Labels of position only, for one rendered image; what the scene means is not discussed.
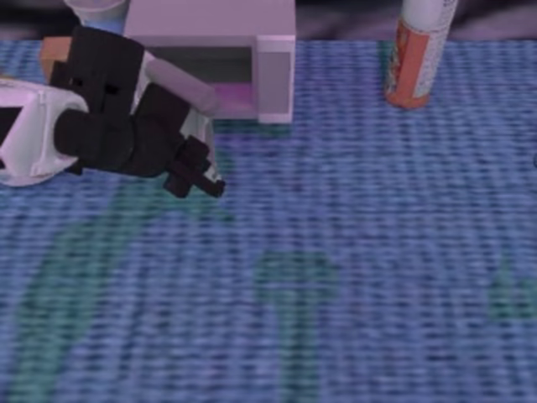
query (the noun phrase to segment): blue carpet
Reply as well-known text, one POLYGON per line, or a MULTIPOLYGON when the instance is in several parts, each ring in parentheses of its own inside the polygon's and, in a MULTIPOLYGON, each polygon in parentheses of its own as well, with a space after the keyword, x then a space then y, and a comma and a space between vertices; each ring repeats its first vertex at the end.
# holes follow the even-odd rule
POLYGON ((537 43, 448 44, 411 112, 383 50, 300 44, 291 127, 217 124, 219 201, 0 188, 0 402, 535 403, 537 43))

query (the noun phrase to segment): orange object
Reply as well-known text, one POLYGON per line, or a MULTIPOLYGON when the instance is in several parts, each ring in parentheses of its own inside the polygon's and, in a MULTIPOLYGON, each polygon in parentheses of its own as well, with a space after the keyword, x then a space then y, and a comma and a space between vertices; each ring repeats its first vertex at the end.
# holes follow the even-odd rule
POLYGON ((43 70, 44 78, 50 80, 55 61, 66 61, 69 55, 70 37, 49 37, 43 39, 39 62, 43 70))
POLYGON ((384 89, 389 103, 415 108, 429 101, 456 4, 456 0, 404 0, 384 89))

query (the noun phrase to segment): orange box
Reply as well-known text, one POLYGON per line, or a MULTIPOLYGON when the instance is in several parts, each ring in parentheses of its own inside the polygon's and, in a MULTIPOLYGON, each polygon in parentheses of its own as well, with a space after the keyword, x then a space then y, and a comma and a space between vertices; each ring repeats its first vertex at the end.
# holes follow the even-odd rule
POLYGON ((39 52, 39 63, 43 70, 44 78, 50 80, 55 61, 66 61, 69 55, 70 37, 49 37, 43 39, 39 52))

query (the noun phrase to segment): blue textured surface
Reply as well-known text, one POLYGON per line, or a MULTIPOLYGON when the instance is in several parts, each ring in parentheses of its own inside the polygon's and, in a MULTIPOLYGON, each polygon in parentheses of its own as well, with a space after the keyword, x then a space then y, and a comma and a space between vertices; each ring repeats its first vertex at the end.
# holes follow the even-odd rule
POLYGON ((535 403, 537 44, 448 44, 412 112, 381 48, 300 44, 291 128, 217 125, 220 201, 0 189, 0 401, 535 403))

